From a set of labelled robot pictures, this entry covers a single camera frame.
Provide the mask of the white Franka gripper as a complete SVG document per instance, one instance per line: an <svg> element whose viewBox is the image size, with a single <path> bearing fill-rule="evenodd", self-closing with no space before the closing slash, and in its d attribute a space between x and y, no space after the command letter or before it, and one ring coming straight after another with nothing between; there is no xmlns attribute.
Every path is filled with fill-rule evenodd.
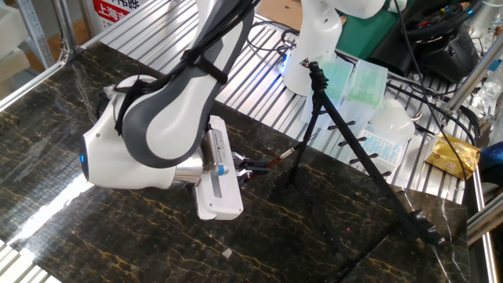
<svg viewBox="0 0 503 283"><path fill-rule="evenodd" d="M210 116L207 125L201 142L204 170L195 186L197 214L202 220L233 220L244 210L239 185L245 186L252 179L267 175L269 162L232 152L221 117ZM253 168L236 172L234 164L239 168Z"/></svg>

